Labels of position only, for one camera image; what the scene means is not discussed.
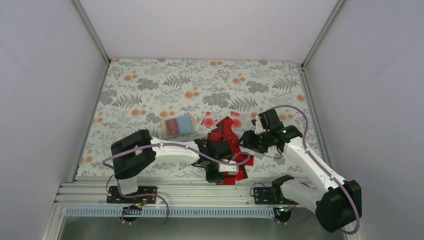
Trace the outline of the red card bottom pile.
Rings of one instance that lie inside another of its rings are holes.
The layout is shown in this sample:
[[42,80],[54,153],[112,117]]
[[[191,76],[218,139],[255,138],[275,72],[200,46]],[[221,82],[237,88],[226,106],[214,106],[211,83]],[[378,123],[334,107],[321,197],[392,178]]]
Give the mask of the red card bottom pile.
[[229,174],[228,172],[222,172],[223,179],[217,183],[217,185],[235,185],[236,174]]

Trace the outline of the beige card holder wallet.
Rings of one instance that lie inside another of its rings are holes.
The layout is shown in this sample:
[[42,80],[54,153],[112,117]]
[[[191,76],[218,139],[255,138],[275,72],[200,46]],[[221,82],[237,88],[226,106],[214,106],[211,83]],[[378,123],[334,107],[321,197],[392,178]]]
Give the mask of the beige card holder wallet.
[[[175,136],[168,137],[167,134],[166,134],[166,129],[165,129],[165,120],[174,119],[174,118],[177,121],[179,134],[175,135]],[[160,123],[160,126],[161,126],[162,137],[164,139],[176,138],[176,137],[179,137],[179,136],[185,136],[185,135],[193,134],[193,133],[196,132],[196,126],[195,126],[195,123],[194,123],[194,119],[189,114],[163,119]]]

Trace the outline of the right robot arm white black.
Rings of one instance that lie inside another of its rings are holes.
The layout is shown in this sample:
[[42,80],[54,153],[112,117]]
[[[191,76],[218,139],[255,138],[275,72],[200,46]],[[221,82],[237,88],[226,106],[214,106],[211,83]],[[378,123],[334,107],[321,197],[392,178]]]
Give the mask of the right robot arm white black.
[[261,154],[276,147],[283,156],[294,160],[313,183],[309,187],[290,175],[281,176],[269,188],[273,202],[282,204],[288,200],[304,206],[327,232],[357,233],[362,216],[362,189],[358,182],[347,181],[329,167],[306,142],[307,131],[285,126],[274,108],[258,114],[252,123],[255,129],[245,131],[238,146]]

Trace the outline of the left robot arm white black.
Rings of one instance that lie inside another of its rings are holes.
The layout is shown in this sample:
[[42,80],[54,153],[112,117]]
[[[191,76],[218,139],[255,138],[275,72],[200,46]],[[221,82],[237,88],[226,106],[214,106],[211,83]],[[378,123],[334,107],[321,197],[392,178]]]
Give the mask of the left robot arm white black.
[[236,162],[231,159],[232,149],[226,141],[214,143],[199,138],[186,142],[169,141],[152,137],[148,130],[142,129],[114,142],[110,150],[114,157],[114,176],[120,186],[119,196],[128,203],[139,197],[138,174],[156,161],[200,167],[205,170],[206,181],[215,184],[238,173]]

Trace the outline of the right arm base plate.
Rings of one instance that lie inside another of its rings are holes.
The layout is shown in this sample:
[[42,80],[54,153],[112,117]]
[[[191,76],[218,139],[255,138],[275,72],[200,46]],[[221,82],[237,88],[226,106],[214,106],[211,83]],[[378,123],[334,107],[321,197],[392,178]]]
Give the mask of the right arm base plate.
[[275,196],[270,187],[254,187],[252,194],[256,205],[293,205],[295,203],[282,196]]

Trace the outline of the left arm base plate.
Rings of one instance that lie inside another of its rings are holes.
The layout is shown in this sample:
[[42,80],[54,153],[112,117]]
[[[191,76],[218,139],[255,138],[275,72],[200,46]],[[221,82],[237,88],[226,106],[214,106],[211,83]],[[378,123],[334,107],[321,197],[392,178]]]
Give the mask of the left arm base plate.
[[134,193],[126,194],[130,197],[123,197],[117,186],[110,186],[107,191],[106,202],[108,204],[154,204],[156,197],[151,194],[156,194],[158,188],[156,186],[139,186]]

